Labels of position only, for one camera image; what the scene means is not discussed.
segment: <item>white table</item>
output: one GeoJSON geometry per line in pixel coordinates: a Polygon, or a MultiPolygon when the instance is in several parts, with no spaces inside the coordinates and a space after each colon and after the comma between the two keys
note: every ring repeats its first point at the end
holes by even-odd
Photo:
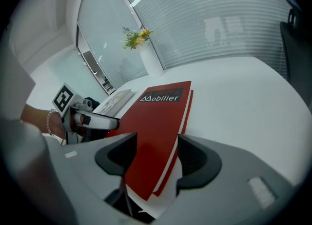
{"type": "MultiPolygon", "coordinates": [[[[127,82],[116,93],[137,93],[116,117],[146,88],[181,81],[192,81],[194,90],[185,134],[246,149],[291,184],[303,181],[311,163],[312,115],[291,85],[254,57],[195,62],[166,70],[155,80],[145,76],[127,82]]],[[[177,161],[159,198],[152,195],[146,202],[128,189],[129,196],[157,218],[174,199],[180,169],[177,161]]]]}

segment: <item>flower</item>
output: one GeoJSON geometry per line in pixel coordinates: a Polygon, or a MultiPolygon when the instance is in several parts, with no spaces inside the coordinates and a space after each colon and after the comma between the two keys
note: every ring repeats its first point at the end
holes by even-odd
{"type": "Polygon", "coordinates": [[[140,32],[140,37],[142,37],[144,34],[146,35],[149,35],[151,32],[148,30],[148,29],[143,29],[141,32],[140,32]]]}
{"type": "Polygon", "coordinates": [[[143,42],[144,42],[144,38],[141,38],[141,37],[138,37],[138,38],[134,41],[135,45],[137,45],[137,44],[139,44],[139,43],[143,43],[143,42]]]}
{"type": "Polygon", "coordinates": [[[149,35],[151,32],[148,29],[144,29],[142,30],[142,32],[144,32],[144,34],[149,35]]]}

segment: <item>glass partition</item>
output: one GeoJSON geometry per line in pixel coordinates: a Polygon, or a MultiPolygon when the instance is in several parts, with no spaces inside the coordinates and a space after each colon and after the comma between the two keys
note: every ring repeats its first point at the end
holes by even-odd
{"type": "Polygon", "coordinates": [[[129,0],[166,68],[220,57],[254,56],[286,78],[279,23],[286,0],[129,0]]]}
{"type": "Polygon", "coordinates": [[[58,56],[48,64],[61,84],[67,83],[82,97],[91,97],[100,103],[108,97],[87,64],[84,63],[82,56],[78,54],[77,48],[58,56]]]}
{"type": "Polygon", "coordinates": [[[82,0],[78,23],[98,64],[115,88],[147,75],[136,50],[123,49],[123,27],[138,30],[124,0],[82,0]]]}

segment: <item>bracelet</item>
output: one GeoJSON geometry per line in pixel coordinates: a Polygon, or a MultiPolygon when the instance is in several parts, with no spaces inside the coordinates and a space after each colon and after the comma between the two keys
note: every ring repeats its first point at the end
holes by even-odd
{"type": "Polygon", "coordinates": [[[48,128],[48,131],[49,131],[50,136],[54,137],[55,135],[51,132],[51,130],[50,130],[50,124],[49,124],[49,120],[50,120],[50,116],[51,116],[51,113],[52,113],[52,112],[57,112],[57,110],[51,109],[51,110],[49,111],[49,114],[48,114],[48,117],[47,117],[47,128],[48,128]]]}

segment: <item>red book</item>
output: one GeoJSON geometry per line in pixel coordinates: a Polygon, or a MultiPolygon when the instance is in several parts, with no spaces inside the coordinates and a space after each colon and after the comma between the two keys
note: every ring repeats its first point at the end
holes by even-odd
{"type": "MultiPolygon", "coordinates": [[[[190,114],[190,110],[191,110],[191,105],[192,105],[192,99],[193,99],[193,93],[194,91],[191,90],[191,95],[190,95],[190,99],[189,99],[189,104],[188,104],[188,108],[187,108],[187,112],[186,112],[186,117],[185,117],[185,120],[184,120],[184,124],[183,124],[183,128],[182,128],[182,131],[181,131],[181,134],[185,134],[185,130],[186,130],[186,125],[187,125],[187,120],[189,118],[189,114],[190,114]]],[[[164,177],[164,180],[162,180],[162,183],[161,185],[159,186],[158,190],[156,192],[153,192],[154,195],[156,196],[160,196],[162,190],[164,189],[165,185],[166,185],[166,182],[167,180],[169,179],[170,177],[170,174],[171,174],[171,171],[173,170],[174,168],[174,165],[176,163],[176,158],[177,158],[177,148],[175,149],[175,153],[174,153],[174,156],[172,158],[172,161],[170,163],[170,166],[168,168],[168,171],[164,177]]]]}
{"type": "Polygon", "coordinates": [[[137,133],[137,153],[126,172],[126,184],[142,199],[158,191],[173,158],[190,99],[191,82],[149,87],[107,137],[137,133]]]}

